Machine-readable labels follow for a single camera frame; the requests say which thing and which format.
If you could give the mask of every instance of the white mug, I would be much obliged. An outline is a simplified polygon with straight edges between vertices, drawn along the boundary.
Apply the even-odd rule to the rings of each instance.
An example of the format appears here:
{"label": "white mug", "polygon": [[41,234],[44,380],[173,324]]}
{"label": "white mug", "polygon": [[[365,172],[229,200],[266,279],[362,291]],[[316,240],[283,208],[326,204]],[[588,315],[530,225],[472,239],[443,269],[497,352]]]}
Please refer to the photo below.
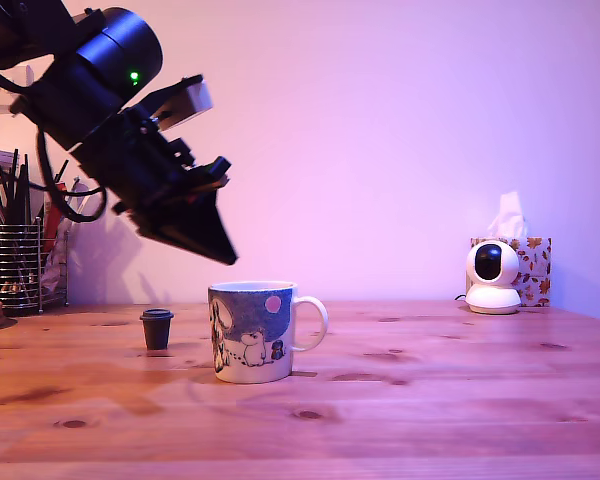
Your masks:
{"label": "white mug", "polygon": [[[313,297],[298,297],[291,282],[231,282],[209,287],[209,318],[216,376],[231,383],[264,383],[291,373],[293,354],[315,348],[329,317]],[[318,336],[295,343],[295,309],[313,305],[322,316]]]}

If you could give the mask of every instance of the tissue box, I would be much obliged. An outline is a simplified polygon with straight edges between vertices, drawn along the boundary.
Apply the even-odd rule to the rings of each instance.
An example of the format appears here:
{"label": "tissue box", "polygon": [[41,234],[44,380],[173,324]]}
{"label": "tissue box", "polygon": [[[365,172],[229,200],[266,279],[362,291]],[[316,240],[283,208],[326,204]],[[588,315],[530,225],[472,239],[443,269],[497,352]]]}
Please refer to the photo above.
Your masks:
{"label": "tissue box", "polygon": [[[472,238],[471,248],[486,240],[499,240],[518,254],[520,269],[513,285],[520,294],[523,307],[546,307],[550,304],[551,238],[526,237]],[[467,277],[467,292],[473,282]]]}

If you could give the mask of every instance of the pen holder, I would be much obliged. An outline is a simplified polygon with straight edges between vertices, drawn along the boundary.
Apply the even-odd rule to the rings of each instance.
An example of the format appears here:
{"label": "pen holder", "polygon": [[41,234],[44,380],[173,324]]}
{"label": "pen holder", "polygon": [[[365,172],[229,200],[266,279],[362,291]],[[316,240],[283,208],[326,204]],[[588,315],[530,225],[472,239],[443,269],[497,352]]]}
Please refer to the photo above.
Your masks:
{"label": "pen holder", "polygon": [[[5,312],[18,314],[37,308],[42,313],[43,306],[51,303],[63,301],[68,305],[66,261],[60,265],[55,288],[43,288],[43,265],[48,254],[43,253],[42,244],[55,239],[42,238],[41,232],[39,218],[33,225],[0,225],[0,302]],[[68,233],[64,235],[68,250]]]}

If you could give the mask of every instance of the cable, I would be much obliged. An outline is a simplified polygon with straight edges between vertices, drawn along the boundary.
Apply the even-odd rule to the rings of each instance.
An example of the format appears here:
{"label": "cable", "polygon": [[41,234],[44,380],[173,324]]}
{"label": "cable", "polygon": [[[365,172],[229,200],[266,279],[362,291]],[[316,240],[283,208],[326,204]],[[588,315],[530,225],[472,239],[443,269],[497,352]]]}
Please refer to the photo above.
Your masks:
{"label": "cable", "polygon": [[107,207],[107,190],[103,187],[98,189],[102,193],[102,200],[93,215],[82,215],[81,213],[76,212],[67,202],[65,202],[63,198],[65,192],[61,192],[58,189],[53,179],[53,172],[51,171],[51,164],[49,163],[49,156],[47,155],[47,142],[44,137],[42,125],[38,125],[36,147],[38,150],[38,163],[40,164],[42,178],[48,188],[47,192],[51,197],[51,201],[58,210],[60,210],[60,212],[69,220],[76,223],[93,222],[100,218],[102,212],[104,212],[104,209]]}
{"label": "cable", "polygon": [[[11,173],[7,173],[0,166],[0,174],[9,180],[13,180],[14,182],[18,181],[18,177]],[[38,185],[37,183],[28,182],[26,186],[33,188],[34,190],[38,190],[40,192],[48,192],[49,189],[47,187],[43,187],[42,185]],[[94,188],[93,190],[87,190],[86,192],[62,192],[65,197],[89,197],[91,195],[95,195],[96,193],[100,193],[103,190],[103,187]]]}
{"label": "cable", "polygon": [[21,87],[20,85],[13,83],[11,80],[8,80],[2,75],[0,75],[0,88],[4,88],[5,90],[11,93],[19,93],[21,95],[27,93],[26,87]]}

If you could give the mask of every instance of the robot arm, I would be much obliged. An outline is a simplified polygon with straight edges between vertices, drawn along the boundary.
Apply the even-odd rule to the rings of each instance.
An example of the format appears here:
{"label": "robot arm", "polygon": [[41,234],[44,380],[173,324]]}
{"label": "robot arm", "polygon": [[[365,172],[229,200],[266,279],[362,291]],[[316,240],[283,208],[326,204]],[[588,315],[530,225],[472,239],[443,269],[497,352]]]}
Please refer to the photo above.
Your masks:
{"label": "robot arm", "polygon": [[10,111],[38,126],[41,171],[54,203],[85,220],[54,191],[45,134],[120,198],[113,210],[128,212],[139,235],[233,264],[216,208],[229,162],[218,157],[197,166],[182,139],[162,135],[211,107],[202,75],[125,107],[162,67],[160,43],[140,17],[122,8],[71,17],[61,0],[0,0],[0,70],[48,54],[53,63],[30,87],[1,75],[0,86],[19,94]]}

